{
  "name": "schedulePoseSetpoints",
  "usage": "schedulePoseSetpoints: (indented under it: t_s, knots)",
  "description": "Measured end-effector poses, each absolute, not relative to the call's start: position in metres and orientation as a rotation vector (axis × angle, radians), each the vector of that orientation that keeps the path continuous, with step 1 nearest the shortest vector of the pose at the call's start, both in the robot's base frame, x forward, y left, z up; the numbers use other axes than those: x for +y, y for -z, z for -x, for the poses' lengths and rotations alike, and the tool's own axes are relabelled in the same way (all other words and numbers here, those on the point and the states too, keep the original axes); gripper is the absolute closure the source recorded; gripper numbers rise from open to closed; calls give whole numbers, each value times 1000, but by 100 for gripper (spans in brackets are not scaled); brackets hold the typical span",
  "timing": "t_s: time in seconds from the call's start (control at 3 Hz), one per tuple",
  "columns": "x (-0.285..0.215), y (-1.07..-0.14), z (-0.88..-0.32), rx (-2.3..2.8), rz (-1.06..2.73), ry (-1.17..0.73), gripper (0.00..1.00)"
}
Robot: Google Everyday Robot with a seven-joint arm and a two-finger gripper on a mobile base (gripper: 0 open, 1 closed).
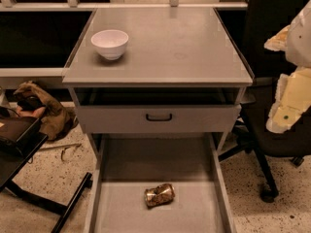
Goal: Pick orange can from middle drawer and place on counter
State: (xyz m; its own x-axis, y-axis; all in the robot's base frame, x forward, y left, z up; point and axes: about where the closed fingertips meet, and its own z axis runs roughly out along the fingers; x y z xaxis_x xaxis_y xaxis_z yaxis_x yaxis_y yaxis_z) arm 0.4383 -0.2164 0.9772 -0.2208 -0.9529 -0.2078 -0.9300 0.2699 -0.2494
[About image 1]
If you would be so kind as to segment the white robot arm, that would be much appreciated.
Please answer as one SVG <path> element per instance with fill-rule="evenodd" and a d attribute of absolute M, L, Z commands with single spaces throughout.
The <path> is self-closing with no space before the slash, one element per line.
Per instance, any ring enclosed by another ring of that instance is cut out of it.
<path fill-rule="evenodd" d="M 283 51 L 286 60 L 296 66 L 290 75 L 280 75 L 266 122 L 268 131 L 281 134 L 290 130 L 311 107 L 311 1 L 264 47 Z"/>

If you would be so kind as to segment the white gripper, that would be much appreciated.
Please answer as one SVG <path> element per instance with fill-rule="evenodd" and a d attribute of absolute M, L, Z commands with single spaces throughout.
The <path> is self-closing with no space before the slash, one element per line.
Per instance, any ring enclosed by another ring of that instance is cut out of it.
<path fill-rule="evenodd" d="M 264 47 L 272 51 L 285 51 L 289 32 L 287 25 L 269 38 Z M 275 102 L 271 106 L 266 129 L 282 134 L 311 107 L 311 69 L 297 67 L 290 75 L 282 74 L 277 82 Z"/>

